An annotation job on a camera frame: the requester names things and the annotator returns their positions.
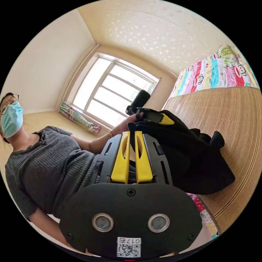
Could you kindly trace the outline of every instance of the woman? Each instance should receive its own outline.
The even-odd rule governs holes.
[[[0,135],[13,147],[6,165],[6,180],[22,214],[42,231],[68,245],[58,223],[70,197],[95,183],[98,154],[111,137],[127,131],[128,117],[108,134],[92,142],[79,139],[57,127],[29,134],[23,127],[19,96],[7,93],[0,102]],[[130,166],[129,183],[135,183],[135,168]]]

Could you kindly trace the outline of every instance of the woman's arm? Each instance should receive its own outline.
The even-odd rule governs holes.
[[[127,124],[135,121],[136,121],[136,115],[127,117],[121,124],[119,124],[118,126],[112,129],[111,131],[112,135],[115,136],[118,134],[122,134],[125,131],[128,131]],[[104,146],[106,145],[106,142],[110,139],[111,136],[109,134],[105,134],[104,136],[95,139],[92,142],[87,142],[73,135],[71,135],[71,137],[78,143],[79,147],[82,150],[86,150],[94,154],[100,154]]]
[[[109,134],[105,134],[104,136],[99,137],[92,142],[87,142],[83,139],[71,135],[71,138],[73,138],[78,143],[79,147],[82,150],[89,151],[91,153],[94,153],[95,155],[102,152],[104,146],[106,145],[106,142],[109,140],[110,137],[111,136]]]
[[[62,244],[69,246],[59,228],[59,224],[46,213],[44,213],[40,208],[37,208],[36,212],[30,215],[28,218],[35,226],[44,231],[46,234],[53,237]]]

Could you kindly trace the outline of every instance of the label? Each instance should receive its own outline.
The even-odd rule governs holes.
[[[118,237],[117,257],[141,257],[141,238]]]

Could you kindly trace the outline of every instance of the curtain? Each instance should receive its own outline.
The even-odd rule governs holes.
[[[77,110],[75,110],[66,101],[62,101],[60,108],[59,108],[59,112],[71,120],[75,120],[79,123],[84,124],[85,126],[87,126],[88,130],[91,132],[99,133],[100,131],[99,125],[94,125],[93,123],[88,122]]]

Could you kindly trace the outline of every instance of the window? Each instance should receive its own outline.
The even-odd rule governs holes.
[[[74,99],[73,105],[109,127],[122,122],[125,110],[140,90],[152,93],[159,79],[148,72],[113,59],[98,56]]]

